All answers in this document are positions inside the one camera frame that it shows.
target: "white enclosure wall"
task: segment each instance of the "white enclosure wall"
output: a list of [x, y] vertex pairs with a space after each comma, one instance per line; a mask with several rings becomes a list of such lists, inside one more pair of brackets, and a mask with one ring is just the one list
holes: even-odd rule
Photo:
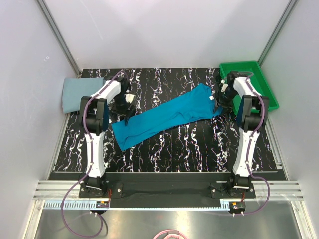
[[80, 68], [257, 60], [289, 0], [45, 0]]
[[73, 77], [36, 1], [0, 2], [0, 238], [21, 238], [39, 179], [45, 179]]
[[269, 114], [319, 235], [319, 1], [297, 3], [263, 64], [280, 108]]

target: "gray cloth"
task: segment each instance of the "gray cloth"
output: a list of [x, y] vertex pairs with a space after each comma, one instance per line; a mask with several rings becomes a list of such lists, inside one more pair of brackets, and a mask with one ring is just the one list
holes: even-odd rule
[[65, 78], [62, 93], [64, 113], [80, 110], [81, 98], [97, 92], [104, 84], [100, 78]]

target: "white wall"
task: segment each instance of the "white wall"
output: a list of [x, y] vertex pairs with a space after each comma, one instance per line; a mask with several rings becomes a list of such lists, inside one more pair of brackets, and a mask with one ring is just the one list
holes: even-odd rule
[[262, 69], [279, 101], [269, 114], [293, 180], [319, 235], [319, 1], [301, 0]]
[[0, 2], [0, 238], [21, 238], [45, 179], [74, 73], [34, 0]]
[[289, 0], [45, 0], [80, 68], [257, 60]]

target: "light blue towel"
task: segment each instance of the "light blue towel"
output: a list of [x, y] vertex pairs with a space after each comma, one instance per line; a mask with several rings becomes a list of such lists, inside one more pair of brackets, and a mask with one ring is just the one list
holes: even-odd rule
[[123, 121], [112, 124], [120, 149], [124, 151], [163, 130], [219, 115], [222, 108], [213, 113], [215, 100], [209, 98], [211, 95], [211, 88], [201, 83], [184, 95], [131, 117], [127, 126]]
[[97, 92], [104, 84], [100, 78], [65, 78], [62, 93], [64, 113], [80, 110], [81, 98]]

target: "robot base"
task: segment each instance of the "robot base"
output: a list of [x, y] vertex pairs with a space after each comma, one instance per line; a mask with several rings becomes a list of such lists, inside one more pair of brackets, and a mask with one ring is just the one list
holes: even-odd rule
[[109, 183], [105, 176], [102, 178], [87, 177], [81, 184], [79, 198], [108, 198], [108, 190], [112, 198], [121, 198], [123, 184], [119, 182]]
[[245, 198], [256, 198], [254, 185], [251, 184], [249, 189], [241, 188], [229, 188], [227, 183], [211, 183], [210, 184], [211, 197], [213, 199], [231, 199], [241, 200], [243, 198], [243, 193], [245, 193]]

